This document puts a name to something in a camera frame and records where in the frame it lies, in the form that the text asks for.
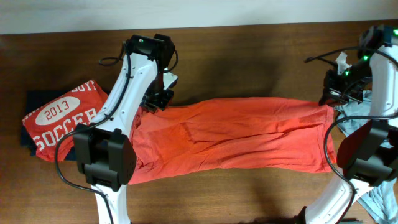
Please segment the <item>plain orange-red t-shirt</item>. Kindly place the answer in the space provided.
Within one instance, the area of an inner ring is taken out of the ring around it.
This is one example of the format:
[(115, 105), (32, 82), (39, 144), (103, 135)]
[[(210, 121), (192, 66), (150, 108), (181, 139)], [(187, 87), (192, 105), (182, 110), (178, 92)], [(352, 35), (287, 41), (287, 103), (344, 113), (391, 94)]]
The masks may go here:
[(333, 108), (288, 98), (218, 98), (155, 113), (132, 125), (132, 184), (212, 169), (330, 171)]

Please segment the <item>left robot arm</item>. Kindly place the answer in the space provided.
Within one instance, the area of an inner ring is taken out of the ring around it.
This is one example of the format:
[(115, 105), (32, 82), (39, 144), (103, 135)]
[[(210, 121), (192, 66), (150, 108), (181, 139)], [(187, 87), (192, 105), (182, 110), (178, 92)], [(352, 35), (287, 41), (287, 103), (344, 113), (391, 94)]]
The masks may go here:
[(178, 80), (172, 59), (178, 53), (171, 37), (133, 35), (124, 43), (123, 66), (108, 99), (89, 125), (76, 127), (77, 167), (96, 195), (100, 223), (130, 223), (126, 190), (137, 161), (131, 128), (139, 109), (168, 107)]

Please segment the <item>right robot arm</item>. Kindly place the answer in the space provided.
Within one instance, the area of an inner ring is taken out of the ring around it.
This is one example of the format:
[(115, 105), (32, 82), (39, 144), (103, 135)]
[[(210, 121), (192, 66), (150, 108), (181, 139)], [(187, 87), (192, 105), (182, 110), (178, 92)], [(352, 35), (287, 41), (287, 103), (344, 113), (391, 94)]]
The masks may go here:
[(359, 37), (358, 62), (346, 63), (347, 48), (337, 49), (323, 81), (319, 105), (345, 105), (363, 101), (363, 90), (372, 85), (368, 115), (346, 116), (344, 121), (364, 120), (365, 124), (347, 136), (337, 153), (337, 165), (330, 168), (334, 178), (322, 196), (294, 217), (294, 223), (340, 223), (361, 196), (384, 181), (397, 177), (397, 28), (371, 26)]

